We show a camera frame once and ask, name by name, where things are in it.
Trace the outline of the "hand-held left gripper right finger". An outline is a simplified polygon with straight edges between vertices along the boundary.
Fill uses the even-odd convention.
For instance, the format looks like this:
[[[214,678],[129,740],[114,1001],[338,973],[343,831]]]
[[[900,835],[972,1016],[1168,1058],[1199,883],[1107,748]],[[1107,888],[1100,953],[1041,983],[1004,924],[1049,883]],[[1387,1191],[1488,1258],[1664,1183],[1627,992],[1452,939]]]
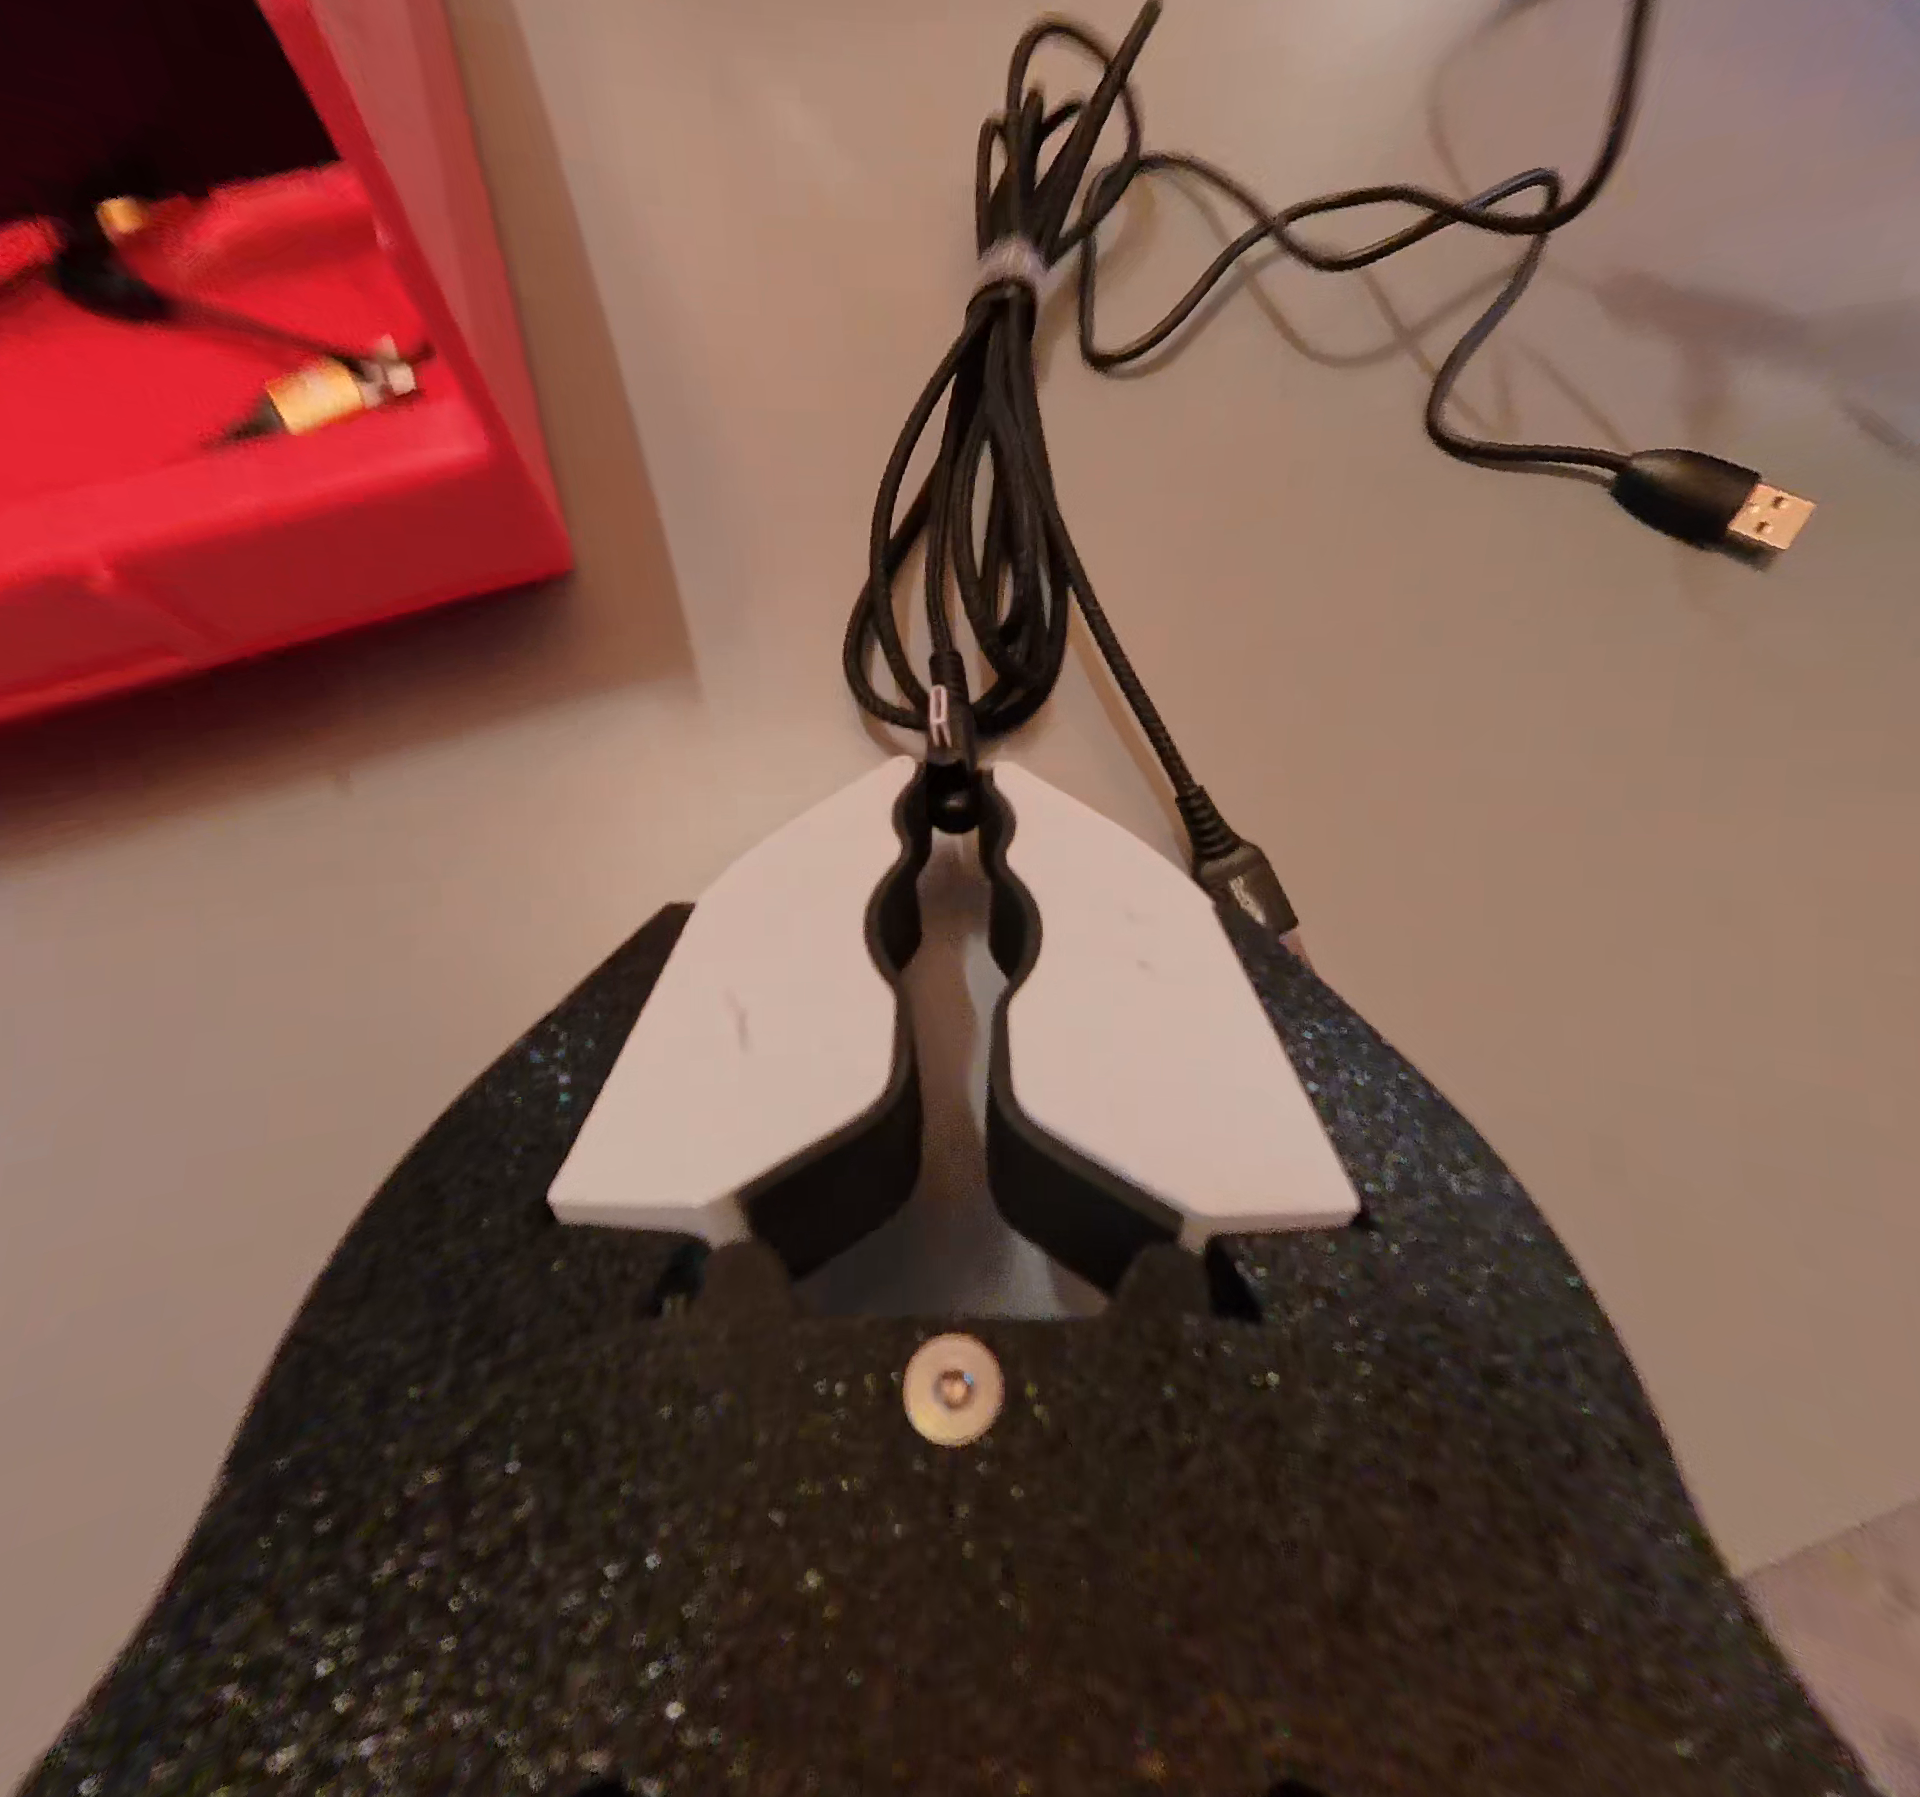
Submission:
[[[1156,1246],[1344,1229],[1361,1213],[1213,900],[1014,763],[979,777],[1004,976],[988,1173],[1004,1221],[1116,1290]]]

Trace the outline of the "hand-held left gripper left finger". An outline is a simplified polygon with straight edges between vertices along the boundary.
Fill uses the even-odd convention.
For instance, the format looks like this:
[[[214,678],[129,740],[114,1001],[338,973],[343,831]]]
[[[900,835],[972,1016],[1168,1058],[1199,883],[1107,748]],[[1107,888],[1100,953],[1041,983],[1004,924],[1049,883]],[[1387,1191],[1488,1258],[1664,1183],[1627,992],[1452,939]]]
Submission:
[[[915,1191],[900,969],[919,949],[919,767],[894,757],[698,898],[551,1188],[574,1226],[755,1240],[801,1281]]]

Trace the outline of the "red plastic bin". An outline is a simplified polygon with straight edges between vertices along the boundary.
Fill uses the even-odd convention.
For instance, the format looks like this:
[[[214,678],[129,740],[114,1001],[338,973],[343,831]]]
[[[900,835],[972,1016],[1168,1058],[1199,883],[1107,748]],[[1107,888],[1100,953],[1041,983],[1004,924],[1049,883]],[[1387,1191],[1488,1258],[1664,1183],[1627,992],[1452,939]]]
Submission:
[[[68,304],[114,194],[212,194],[145,277],[419,392],[210,449],[301,358]],[[7,725],[570,570],[444,0],[5,0],[3,546]]]

